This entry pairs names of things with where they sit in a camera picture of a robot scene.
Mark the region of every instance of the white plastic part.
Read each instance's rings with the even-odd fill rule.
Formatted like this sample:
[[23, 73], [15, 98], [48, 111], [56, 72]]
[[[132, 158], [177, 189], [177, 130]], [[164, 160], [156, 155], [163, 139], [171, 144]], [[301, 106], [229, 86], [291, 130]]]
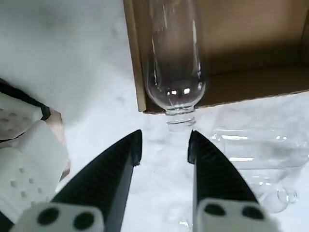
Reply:
[[0, 92], [0, 140], [16, 138], [41, 118], [40, 107]]
[[44, 121], [35, 122], [15, 148], [0, 149], [0, 211], [15, 223], [25, 209], [49, 201], [67, 158]]
[[[205, 212], [207, 205], [218, 205], [224, 215]], [[244, 215], [244, 209], [251, 207], [262, 214], [263, 219], [254, 219]], [[197, 208], [195, 232], [278, 232], [279, 229], [263, 208], [253, 202], [239, 202], [218, 199], [205, 199]]]
[[[58, 215], [52, 215], [51, 220], [47, 225], [40, 224], [39, 217], [45, 210], [57, 210]], [[80, 216], [81, 220], [83, 214], [93, 216], [91, 220], [84, 224], [84, 230], [75, 228], [76, 220]], [[90, 206], [76, 206], [59, 203], [40, 203], [31, 209], [24, 212], [22, 217], [18, 220], [16, 225], [10, 230], [11, 232], [103, 232], [104, 221], [102, 213], [94, 207]]]

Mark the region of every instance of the white surface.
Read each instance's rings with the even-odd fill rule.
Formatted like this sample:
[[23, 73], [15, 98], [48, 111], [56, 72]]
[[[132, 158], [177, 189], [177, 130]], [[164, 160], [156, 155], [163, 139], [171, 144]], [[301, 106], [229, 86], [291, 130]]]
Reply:
[[[59, 215], [56, 221], [50, 225], [41, 226], [38, 224], [37, 218], [41, 212], [48, 210], [50, 208], [56, 208], [59, 211]], [[78, 232], [73, 227], [74, 220], [82, 213], [91, 213], [94, 216], [94, 222], [91, 227], [86, 230], [86, 232], [100, 232], [104, 231], [103, 215], [97, 209], [88, 206], [75, 206], [69, 204], [58, 204], [58, 203], [40, 203], [35, 207], [28, 209], [22, 217], [19, 219], [18, 223], [10, 230], [11, 232]]]
[[49, 125], [35, 122], [15, 148], [0, 149], [0, 209], [12, 222], [54, 194], [68, 154]]
[[0, 140], [16, 138], [41, 118], [40, 107], [0, 92]]
[[[133, 174], [122, 231], [179, 231], [179, 219], [191, 215], [189, 132], [169, 133], [164, 115], [138, 113], [122, 1], [2, 1], [0, 51], [0, 76], [62, 113], [72, 164], [66, 180], [120, 138], [143, 130], [142, 163]], [[296, 114], [291, 106], [309, 109], [309, 94], [258, 102], [246, 104], [267, 115], [269, 102], [276, 102], [272, 111], [281, 115], [282, 108], [277, 121], [285, 124]], [[210, 133], [220, 108], [196, 111], [200, 132]], [[243, 125], [246, 117], [235, 122]], [[307, 167], [296, 184], [299, 203], [277, 215], [286, 232], [307, 231], [308, 178]]]

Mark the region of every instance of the brown cardboard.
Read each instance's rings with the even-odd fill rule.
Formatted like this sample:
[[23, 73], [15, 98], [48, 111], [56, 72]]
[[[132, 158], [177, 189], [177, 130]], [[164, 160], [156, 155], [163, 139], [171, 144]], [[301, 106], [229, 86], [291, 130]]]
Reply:
[[[124, 0], [139, 110], [161, 112], [143, 85], [150, 0]], [[210, 85], [198, 106], [309, 90], [309, 0], [195, 0]]]

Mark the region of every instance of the clear plastic bottle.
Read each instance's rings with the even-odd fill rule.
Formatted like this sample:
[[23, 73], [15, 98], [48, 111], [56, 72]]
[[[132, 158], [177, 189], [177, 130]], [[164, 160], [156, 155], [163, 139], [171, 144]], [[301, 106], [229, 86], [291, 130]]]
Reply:
[[194, 106], [205, 92], [197, 49], [192, 0], [150, 0], [153, 54], [145, 87], [150, 98], [166, 110], [169, 129], [195, 123]]

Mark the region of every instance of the white perforated block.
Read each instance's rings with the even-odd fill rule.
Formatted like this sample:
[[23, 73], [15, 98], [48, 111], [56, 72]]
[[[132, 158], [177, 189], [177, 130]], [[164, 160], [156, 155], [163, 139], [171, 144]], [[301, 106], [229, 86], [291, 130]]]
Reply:
[[53, 197], [53, 186], [45, 173], [19, 150], [0, 149], [0, 210], [12, 222], [37, 202]]
[[104, 231], [103, 215], [97, 208], [41, 203], [25, 211], [17, 224], [11, 229], [11, 232], [80, 231]]
[[0, 140], [16, 138], [41, 118], [40, 107], [0, 92]]
[[56, 188], [69, 156], [50, 126], [44, 121], [36, 121], [20, 136], [16, 148], [35, 163], [53, 188]]

